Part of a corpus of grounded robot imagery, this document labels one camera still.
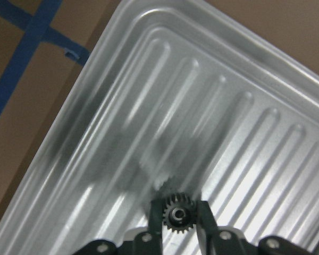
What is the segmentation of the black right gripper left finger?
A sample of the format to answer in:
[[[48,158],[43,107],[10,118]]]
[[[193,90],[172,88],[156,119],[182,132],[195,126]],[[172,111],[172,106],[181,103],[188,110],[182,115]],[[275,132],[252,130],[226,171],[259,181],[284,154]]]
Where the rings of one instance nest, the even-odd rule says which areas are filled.
[[[163,201],[162,199],[152,200],[150,203],[148,233],[151,235],[150,254],[163,254]]]

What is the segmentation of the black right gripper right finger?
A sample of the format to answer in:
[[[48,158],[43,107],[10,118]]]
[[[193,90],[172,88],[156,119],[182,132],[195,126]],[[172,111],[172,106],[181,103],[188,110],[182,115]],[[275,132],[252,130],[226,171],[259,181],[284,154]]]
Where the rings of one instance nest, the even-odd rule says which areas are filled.
[[[215,236],[218,226],[207,201],[197,201],[196,233],[202,254],[217,254]]]

